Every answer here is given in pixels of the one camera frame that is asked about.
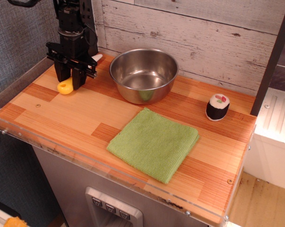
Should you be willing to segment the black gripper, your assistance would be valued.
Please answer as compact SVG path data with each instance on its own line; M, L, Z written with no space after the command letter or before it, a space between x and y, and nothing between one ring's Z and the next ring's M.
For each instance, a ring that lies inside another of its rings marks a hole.
M54 61L54 68L59 82L63 82L71 77L71 69L66 63L71 61L88 65L92 61L88 60L91 56L88 53L89 42L85 30L68 32L58 31L60 36L59 43L48 42L47 57ZM86 82L86 72L82 69L74 68L72 70L72 85L74 90L78 90Z

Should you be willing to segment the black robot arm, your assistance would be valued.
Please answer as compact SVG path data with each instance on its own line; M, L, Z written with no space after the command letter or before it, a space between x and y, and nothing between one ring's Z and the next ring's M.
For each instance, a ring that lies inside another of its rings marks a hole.
M55 0L59 21L59 43L48 42L47 57L54 62L61 94L69 94L85 84L86 78L95 78L98 60L98 38L89 0Z

